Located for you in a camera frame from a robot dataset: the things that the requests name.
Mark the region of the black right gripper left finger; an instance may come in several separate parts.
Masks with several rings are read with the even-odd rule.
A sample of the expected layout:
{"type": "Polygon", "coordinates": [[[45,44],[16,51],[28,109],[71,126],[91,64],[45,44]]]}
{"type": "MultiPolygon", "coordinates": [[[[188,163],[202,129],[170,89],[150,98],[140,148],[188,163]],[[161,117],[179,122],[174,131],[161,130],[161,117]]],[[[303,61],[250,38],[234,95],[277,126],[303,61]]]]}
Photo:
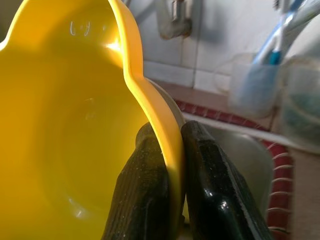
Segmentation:
{"type": "Polygon", "coordinates": [[[169,240],[169,175],[150,123],[117,177],[101,240],[169,240]]]}

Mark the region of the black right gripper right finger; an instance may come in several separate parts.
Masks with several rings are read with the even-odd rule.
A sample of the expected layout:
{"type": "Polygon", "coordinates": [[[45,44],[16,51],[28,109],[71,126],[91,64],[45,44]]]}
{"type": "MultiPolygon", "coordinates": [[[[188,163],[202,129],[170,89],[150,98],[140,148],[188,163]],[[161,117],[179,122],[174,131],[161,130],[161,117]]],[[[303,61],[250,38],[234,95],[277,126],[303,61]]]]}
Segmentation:
{"type": "Polygon", "coordinates": [[[274,240],[245,178],[205,126],[191,120],[181,134],[193,240],[274,240]]]}

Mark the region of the yellow plastic bowl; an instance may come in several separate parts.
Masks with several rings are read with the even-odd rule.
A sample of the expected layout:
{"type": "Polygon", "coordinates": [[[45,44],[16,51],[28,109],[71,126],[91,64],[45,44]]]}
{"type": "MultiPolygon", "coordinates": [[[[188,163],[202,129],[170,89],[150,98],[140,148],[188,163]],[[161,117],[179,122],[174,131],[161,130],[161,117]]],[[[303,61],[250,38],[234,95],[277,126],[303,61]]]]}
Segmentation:
{"type": "Polygon", "coordinates": [[[23,0],[0,42],[0,240],[100,240],[145,124],[169,173],[177,239],[183,141],[143,67],[122,0],[23,0]]]}

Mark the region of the clear toothbrush cup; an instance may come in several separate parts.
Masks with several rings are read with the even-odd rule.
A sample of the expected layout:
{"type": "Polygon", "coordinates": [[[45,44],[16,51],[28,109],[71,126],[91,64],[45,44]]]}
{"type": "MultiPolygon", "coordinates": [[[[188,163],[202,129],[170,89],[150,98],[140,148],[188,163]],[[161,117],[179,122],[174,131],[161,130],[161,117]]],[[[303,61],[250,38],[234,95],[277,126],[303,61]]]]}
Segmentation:
{"type": "Polygon", "coordinates": [[[280,69],[280,65],[234,62],[228,94],[230,110],[247,118],[270,115],[278,94],[280,69]]]}

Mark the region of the clear plastic bucket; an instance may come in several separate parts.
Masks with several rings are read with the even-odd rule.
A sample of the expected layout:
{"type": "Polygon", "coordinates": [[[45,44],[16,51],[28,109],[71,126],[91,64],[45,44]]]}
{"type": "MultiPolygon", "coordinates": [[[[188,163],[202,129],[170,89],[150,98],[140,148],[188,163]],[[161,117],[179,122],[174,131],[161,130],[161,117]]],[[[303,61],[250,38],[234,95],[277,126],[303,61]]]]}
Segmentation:
{"type": "Polygon", "coordinates": [[[283,135],[320,153],[320,36],[285,61],[281,82],[283,135]]]}

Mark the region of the grey wall tap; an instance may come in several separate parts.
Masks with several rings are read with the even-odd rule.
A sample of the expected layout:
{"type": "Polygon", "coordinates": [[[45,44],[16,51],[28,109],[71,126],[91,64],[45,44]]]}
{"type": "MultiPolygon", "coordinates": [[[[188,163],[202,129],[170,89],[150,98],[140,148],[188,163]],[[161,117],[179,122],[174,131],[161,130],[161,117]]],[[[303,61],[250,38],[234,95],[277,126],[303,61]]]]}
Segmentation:
{"type": "Polygon", "coordinates": [[[164,40],[189,37],[192,18],[187,0],[155,0],[157,29],[164,40]]]}

